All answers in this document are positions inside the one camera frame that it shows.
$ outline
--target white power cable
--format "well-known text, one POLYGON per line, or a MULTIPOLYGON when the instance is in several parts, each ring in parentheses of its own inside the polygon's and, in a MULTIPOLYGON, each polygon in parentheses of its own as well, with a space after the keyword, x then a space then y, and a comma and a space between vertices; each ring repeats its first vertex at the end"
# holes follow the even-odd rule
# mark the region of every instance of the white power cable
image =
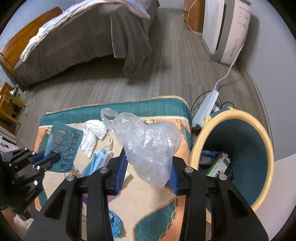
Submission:
POLYGON ((105 149, 106 147, 110 146, 112 143, 113 143, 113 139, 112 137, 110 136, 110 134, 108 132, 106 132, 106 135, 109 136, 110 138, 110 143, 107 144, 106 146, 104 146, 102 149, 100 149, 99 151, 97 151, 97 153, 99 153, 101 150, 105 149))
POLYGON ((186 21, 186 23, 187 23, 188 28, 189 28, 193 33, 198 34, 198 35, 202 35, 202 33, 199 33, 199 32, 196 32, 196 31, 192 30, 192 29, 189 27, 189 24, 188 24, 189 11, 190 11, 190 9, 193 7, 193 5, 194 5, 195 3, 196 3, 196 0, 194 0, 194 3, 193 3, 193 4, 190 6, 190 8, 188 9, 188 13, 187 13, 187 21, 186 21))
POLYGON ((216 82, 215 87, 214 87, 214 90, 216 89, 217 84, 218 84, 221 80, 224 80, 224 79, 228 76, 228 74, 229 74, 229 72, 230 72, 230 69, 231 69, 232 66, 234 65, 234 63, 235 63, 237 57, 239 56, 240 51, 242 50, 242 47, 244 46, 244 43, 246 42, 247 34, 246 34, 246 37, 244 38, 244 42, 243 42, 243 44, 242 44, 240 50, 238 51, 238 53, 237 53, 235 59, 233 60, 233 62, 232 62, 232 64, 231 64, 231 66, 230 66, 230 68, 229 68, 227 74, 226 74, 223 78, 219 79, 219 80, 216 82))
POLYGON ((28 105, 31 104, 32 102, 33 102, 33 105, 30 107, 30 109, 32 109, 32 107, 33 107, 34 104, 35 104, 35 100, 32 100, 32 101, 31 101, 30 103, 28 103, 28 104, 25 103, 25 105, 26 105, 26 108, 25 108, 25 115, 27 115, 28 112, 30 111, 30 109, 27 111, 27 107, 28 107, 28 105))

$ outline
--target yellow bin rim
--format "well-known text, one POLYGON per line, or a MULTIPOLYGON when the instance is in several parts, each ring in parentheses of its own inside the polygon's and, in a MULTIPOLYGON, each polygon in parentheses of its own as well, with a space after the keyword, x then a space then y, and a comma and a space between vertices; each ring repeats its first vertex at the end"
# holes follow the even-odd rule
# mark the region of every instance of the yellow bin rim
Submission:
MULTIPOLYGON (((266 180, 263 186, 263 189, 257 198, 257 200, 253 203, 251 208, 255 212, 260 205, 262 204, 263 200, 265 199, 267 192, 271 185, 271 180, 274 172, 274 152, 273 147, 271 144, 271 140, 262 126, 262 124, 251 114, 242 111, 242 110, 236 110, 232 107, 228 107, 229 110, 226 110, 224 112, 219 113, 215 117, 211 117, 210 115, 207 115, 205 117, 205 123, 204 126, 198 135, 197 140, 194 143, 194 146, 191 151, 190 159, 189 159, 189 166, 193 167, 194 169, 198 170, 198 164, 200 161, 200 155, 202 152, 202 148, 206 142, 207 137, 211 133, 211 131, 221 122, 230 120, 230 119, 239 119, 243 120, 247 123, 249 123, 261 136, 265 146, 266 146, 266 152, 267 152, 267 175, 266 180)), ((206 219, 207 222, 212 223, 212 217, 209 210, 206 210, 206 219)))

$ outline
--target wooden floor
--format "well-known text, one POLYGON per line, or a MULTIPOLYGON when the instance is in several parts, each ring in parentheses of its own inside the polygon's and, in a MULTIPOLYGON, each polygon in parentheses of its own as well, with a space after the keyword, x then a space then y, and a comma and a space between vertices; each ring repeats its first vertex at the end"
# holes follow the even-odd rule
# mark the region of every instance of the wooden floor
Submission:
MULTIPOLYGON (((111 56, 72 66, 29 88, 28 102, 35 104, 22 123, 17 137, 33 149, 38 122, 46 112, 93 103, 133 101, 158 95, 178 95, 191 106, 223 77, 229 66, 211 61, 202 37, 186 30, 183 11, 159 9, 149 31, 152 53, 133 79, 123 76, 124 61, 111 56)), ((263 122, 256 94, 247 75, 234 66, 219 84, 222 102, 233 102, 263 122)))

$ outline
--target wall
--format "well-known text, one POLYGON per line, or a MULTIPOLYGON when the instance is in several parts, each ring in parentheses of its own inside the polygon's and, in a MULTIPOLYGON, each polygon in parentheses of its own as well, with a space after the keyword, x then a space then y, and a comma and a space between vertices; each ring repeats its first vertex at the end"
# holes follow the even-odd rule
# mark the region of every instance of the wall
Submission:
MULTIPOLYGON (((60 7, 63 11, 75 3, 83 0, 27 0, 13 15, 4 31, 0 35, 0 49, 23 27, 54 7, 60 7)), ((7 81, 14 86, 17 82, 6 73, 5 68, 0 65, 0 87, 7 81)))
POLYGON ((249 0, 252 16, 240 54, 262 96, 275 160, 296 153, 296 41, 266 0, 249 0))
POLYGON ((183 9, 184 0, 158 0, 160 7, 183 9))

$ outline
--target trash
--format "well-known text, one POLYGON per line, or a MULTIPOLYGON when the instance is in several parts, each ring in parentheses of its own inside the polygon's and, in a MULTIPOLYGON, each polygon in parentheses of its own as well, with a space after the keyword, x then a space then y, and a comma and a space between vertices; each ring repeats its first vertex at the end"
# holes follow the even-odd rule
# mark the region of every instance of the trash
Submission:
POLYGON ((220 174, 224 174, 227 167, 230 164, 228 154, 223 152, 218 155, 216 161, 211 165, 210 169, 206 172, 206 176, 217 177, 220 174))
POLYGON ((96 145, 96 139, 102 140, 107 132, 106 126, 100 120, 88 120, 83 123, 83 138, 80 148, 84 151, 88 158, 91 155, 96 145))
POLYGON ((121 220, 120 218, 112 211, 109 211, 110 223, 112 229, 113 238, 119 238, 121 235, 121 220))
POLYGON ((49 171, 63 173, 71 171, 82 136, 83 131, 54 121, 44 157, 48 157, 52 151, 55 151, 61 155, 61 160, 53 164, 49 171), (76 135, 78 138, 73 141, 71 134, 76 135))
POLYGON ((109 153, 105 149, 100 150, 93 155, 93 159, 88 165, 82 170, 82 176, 88 176, 93 174, 96 170, 104 167, 106 160, 108 159, 109 153))
POLYGON ((225 152, 202 150, 198 170, 206 176, 217 177, 219 174, 225 174, 231 181, 234 179, 230 159, 225 152))
POLYGON ((132 114, 101 110, 101 119, 124 147, 128 162, 145 182, 162 188, 170 179, 173 155, 180 147, 182 132, 169 121, 146 125, 132 114), (106 117, 115 117, 113 121, 106 117))

